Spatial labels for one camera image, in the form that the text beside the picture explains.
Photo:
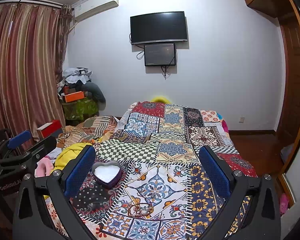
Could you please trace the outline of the red white box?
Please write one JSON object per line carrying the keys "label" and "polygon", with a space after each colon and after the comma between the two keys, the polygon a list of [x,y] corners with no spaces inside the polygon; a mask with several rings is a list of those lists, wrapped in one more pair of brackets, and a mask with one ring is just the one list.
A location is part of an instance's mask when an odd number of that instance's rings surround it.
{"label": "red white box", "polygon": [[59,120],[52,120],[51,122],[47,122],[44,125],[38,127],[37,132],[39,138],[44,139],[49,136],[57,138],[59,134],[63,133],[63,130],[61,122]]}

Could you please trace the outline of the small black wall monitor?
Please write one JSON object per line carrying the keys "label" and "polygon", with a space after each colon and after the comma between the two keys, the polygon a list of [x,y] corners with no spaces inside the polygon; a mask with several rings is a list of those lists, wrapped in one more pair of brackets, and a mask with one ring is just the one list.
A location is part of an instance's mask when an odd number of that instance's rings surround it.
{"label": "small black wall monitor", "polygon": [[175,66],[176,49],[174,43],[147,44],[144,46],[146,67]]}

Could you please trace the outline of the yellow round object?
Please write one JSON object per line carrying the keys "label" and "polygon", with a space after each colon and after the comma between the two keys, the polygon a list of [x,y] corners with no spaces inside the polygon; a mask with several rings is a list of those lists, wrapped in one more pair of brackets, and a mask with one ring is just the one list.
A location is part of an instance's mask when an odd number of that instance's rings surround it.
{"label": "yellow round object", "polygon": [[151,102],[164,103],[164,104],[170,104],[171,103],[170,100],[168,100],[164,96],[156,96],[156,97],[151,99]]}

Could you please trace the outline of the wooden wardrobe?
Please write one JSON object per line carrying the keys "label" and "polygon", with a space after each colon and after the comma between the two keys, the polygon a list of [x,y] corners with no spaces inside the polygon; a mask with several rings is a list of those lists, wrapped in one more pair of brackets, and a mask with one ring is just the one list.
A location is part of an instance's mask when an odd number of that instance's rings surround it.
{"label": "wooden wardrobe", "polygon": [[276,137],[285,151],[279,185],[289,204],[296,203],[287,172],[300,148],[300,8],[295,0],[245,0],[247,7],[277,20],[283,43],[282,106]]}

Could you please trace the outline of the white wall socket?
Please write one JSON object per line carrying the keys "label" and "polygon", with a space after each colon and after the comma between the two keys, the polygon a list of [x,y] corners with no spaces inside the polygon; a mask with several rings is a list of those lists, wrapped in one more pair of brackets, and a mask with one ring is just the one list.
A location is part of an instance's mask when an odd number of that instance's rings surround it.
{"label": "white wall socket", "polygon": [[239,123],[243,123],[243,122],[244,122],[244,117],[243,117],[243,116],[240,116],[238,122],[239,122]]}

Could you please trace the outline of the patchwork patterned quilt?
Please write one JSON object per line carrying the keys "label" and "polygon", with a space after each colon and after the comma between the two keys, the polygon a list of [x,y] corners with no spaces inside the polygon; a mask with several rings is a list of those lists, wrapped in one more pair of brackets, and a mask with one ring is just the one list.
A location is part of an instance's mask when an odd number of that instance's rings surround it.
{"label": "patchwork patterned quilt", "polygon": [[106,189],[90,171],[70,202],[97,239],[196,239],[225,203],[199,161],[203,146],[256,176],[217,112],[135,102],[95,146],[96,161],[117,161],[122,178]]}

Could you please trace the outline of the striped red gold curtain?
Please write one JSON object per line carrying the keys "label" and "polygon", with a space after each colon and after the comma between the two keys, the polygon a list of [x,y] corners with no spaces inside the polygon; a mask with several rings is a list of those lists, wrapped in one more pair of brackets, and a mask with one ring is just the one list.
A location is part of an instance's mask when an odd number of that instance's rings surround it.
{"label": "striped red gold curtain", "polygon": [[23,150],[39,140],[39,126],[64,122],[57,85],[71,18],[67,5],[0,4],[0,129],[29,131]]}

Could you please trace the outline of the striped brown bedsheet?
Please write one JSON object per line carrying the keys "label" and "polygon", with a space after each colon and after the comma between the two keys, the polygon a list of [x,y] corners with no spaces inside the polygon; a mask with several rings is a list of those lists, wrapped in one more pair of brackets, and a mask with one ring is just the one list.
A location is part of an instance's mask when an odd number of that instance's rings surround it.
{"label": "striped brown bedsheet", "polygon": [[114,116],[93,116],[77,126],[66,126],[57,137],[57,147],[64,149],[79,142],[94,143],[107,140],[117,127]]}

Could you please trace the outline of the orange shoe box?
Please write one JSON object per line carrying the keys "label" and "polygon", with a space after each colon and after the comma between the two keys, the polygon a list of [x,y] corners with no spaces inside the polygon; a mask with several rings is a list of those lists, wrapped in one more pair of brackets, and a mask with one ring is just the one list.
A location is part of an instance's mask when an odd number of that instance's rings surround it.
{"label": "orange shoe box", "polygon": [[62,96],[62,100],[64,102],[73,102],[76,100],[80,100],[85,98],[85,94],[83,91],[75,92],[75,93],[70,93],[67,95]]}

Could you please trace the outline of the white wall air conditioner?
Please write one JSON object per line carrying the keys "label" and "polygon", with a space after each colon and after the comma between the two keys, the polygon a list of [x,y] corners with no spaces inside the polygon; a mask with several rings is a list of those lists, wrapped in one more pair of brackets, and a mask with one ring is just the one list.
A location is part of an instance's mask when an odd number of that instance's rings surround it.
{"label": "white wall air conditioner", "polygon": [[81,22],[119,6],[119,0],[87,0],[74,8],[75,22]]}

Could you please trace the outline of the green patterned storage bag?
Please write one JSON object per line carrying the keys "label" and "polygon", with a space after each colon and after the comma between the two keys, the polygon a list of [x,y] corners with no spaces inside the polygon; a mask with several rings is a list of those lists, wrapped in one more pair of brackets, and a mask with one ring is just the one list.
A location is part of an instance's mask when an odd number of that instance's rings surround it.
{"label": "green patterned storage bag", "polygon": [[98,113],[98,104],[90,98],[62,103],[66,120],[85,120]]}

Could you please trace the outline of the pile of grey clothes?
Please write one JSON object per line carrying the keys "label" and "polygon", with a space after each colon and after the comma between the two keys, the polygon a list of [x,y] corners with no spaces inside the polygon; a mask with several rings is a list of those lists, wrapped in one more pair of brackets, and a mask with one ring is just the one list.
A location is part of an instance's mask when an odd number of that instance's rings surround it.
{"label": "pile of grey clothes", "polygon": [[86,84],[91,80],[93,71],[84,67],[66,68],[62,72],[62,80],[57,84],[57,92],[59,93],[65,85],[76,84],[78,81]]}

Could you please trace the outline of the pink plush slipper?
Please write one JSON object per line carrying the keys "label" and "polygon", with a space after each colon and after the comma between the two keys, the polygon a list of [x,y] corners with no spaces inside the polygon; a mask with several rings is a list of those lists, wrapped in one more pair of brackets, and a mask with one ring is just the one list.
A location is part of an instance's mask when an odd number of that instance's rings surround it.
{"label": "pink plush slipper", "polygon": [[49,176],[52,170],[53,170],[52,161],[47,157],[43,157],[37,163],[37,168],[34,171],[34,176],[35,177]]}

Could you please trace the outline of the large black wall television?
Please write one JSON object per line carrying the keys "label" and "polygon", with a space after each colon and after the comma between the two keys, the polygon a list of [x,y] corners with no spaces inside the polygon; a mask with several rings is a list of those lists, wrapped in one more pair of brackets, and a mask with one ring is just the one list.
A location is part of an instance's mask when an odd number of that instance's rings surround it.
{"label": "large black wall television", "polygon": [[155,42],[186,42],[185,12],[156,12],[130,18],[130,39],[133,45]]}

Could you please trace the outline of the yellow fleece blanket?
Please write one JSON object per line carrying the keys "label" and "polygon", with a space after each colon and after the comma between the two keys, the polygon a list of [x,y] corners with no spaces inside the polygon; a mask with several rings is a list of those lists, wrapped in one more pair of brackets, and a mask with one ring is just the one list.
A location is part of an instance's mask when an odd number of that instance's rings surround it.
{"label": "yellow fleece blanket", "polygon": [[67,148],[65,148],[57,157],[55,163],[54,163],[54,170],[62,170],[69,161],[72,159],[75,159],[80,152],[85,148],[85,146],[91,146],[91,143],[88,142],[80,142],[73,144]]}

